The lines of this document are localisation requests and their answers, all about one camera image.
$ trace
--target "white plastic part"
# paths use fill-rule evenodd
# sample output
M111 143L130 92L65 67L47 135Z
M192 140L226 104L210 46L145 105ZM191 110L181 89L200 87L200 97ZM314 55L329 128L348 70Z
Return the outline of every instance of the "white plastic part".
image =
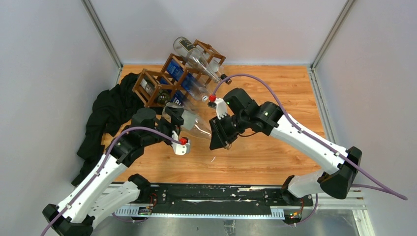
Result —
M217 118L222 119L227 115L227 105L223 98L216 98L214 101L216 104L216 114Z
M93 175L98 171L98 167L103 163L105 155L101 156L100 161L95 166L95 168L89 173L89 175L81 182L80 185L64 200L58 204L58 211L61 211L68 202L87 184ZM72 223L81 223L87 213L90 210L92 204L97 200L97 198L103 193L103 191L109 186L112 181L123 173L127 167L123 164L116 163L116 158L109 156L109 159L100 171L93 182L87 187L87 189L78 197L78 199L72 204L64 214L63 217L71 217Z
M95 202L88 212L89 216L95 217L92 223L93 229L106 217L119 209L120 206L138 199L140 192L137 185L126 181L118 189L113 190L113 192Z
M318 139L322 140L329 146L332 146L335 150L339 153L342 153L344 156L347 156L346 148L336 145L318 134L314 133L313 131L307 129L302 124L298 123L295 119L290 116L290 118L298 125L300 128ZM340 163L344 163L344 160L339 157L335 156L332 151L321 145L320 143L316 142L315 140L311 139L310 137L306 136L303 133L300 133L295 127L291 125L291 123L287 120L285 116L282 116L279 121L277 122L278 127L273 128L271 132L271 136L277 139L281 139L286 143L289 143L291 146L295 147L297 150L300 150L302 153L307 155L313 161L315 161L321 168L329 175L335 173L339 170L337 165Z
M317 179L322 176L323 170L318 170L303 176L294 176L288 184L288 191L297 198L302 198L305 195L323 193L324 191L317 182Z
M179 140L178 134L175 131L172 131L172 138L174 140L177 140L177 141ZM185 145L181 145L181 144L177 144L177 143L172 142L171 146L174 150L175 155L181 155L182 156L182 155L185 155L185 154L189 153L190 149L191 149L191 143L190 142L191 141L188 140Z

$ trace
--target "black cable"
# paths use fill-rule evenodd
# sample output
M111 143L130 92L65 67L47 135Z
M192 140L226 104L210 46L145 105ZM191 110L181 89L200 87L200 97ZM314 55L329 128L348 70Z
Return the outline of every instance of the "black cable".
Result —
M253 133L253 134L249 134L249 135L241 135L241 134L239 134L239 136L241 136L241 137L250 137L250 136L252 136L252 135L254 135L254 134L257 134L258 132L255 132L255 133Z

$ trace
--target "black label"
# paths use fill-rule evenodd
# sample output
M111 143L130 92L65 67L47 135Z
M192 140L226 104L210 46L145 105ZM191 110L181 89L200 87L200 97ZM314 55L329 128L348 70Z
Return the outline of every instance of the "black label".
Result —
M188 39L183 39L179 42L187 51L190 51L191 49L195 48L194 45L188 41Z

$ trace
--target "gray floor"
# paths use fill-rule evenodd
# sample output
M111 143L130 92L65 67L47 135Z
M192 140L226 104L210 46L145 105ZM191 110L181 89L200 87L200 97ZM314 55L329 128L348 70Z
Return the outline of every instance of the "gray floor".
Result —
M304 210L306 217L310 213ZM359 236L351 210L318 210L296 228L280 220L151 218L139 224L105 219L94 236Z

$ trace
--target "white wall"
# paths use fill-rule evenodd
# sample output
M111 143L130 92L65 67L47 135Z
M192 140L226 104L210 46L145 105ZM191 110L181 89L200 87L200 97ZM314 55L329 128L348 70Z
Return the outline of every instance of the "white wall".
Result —
M234 64L311 63L346 0L92 0L123 63L163 63L179 36Z
M361 148L361 166L409 197L364 190L378 236L417 231L416 10L414 0L358 0L318 68L339 143Z
M36 236L73 189L92 103L118 70L81 1L0 5L0 235Z

